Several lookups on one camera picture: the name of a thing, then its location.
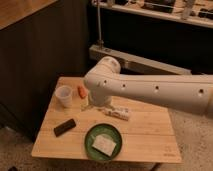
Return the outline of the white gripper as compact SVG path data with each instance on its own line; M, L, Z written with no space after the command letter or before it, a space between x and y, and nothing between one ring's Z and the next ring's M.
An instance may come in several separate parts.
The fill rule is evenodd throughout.
M88 97L82 100L81 111L89 108L89 104L96 107L105 107L111 104L112 98L100 92L90 91Z

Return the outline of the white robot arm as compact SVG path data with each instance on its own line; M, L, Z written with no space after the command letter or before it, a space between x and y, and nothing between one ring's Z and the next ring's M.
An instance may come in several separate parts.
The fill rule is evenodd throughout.
M213 119L213 75L125 75L113 57L103 57L84 76L89 102L109 105L129 98Z

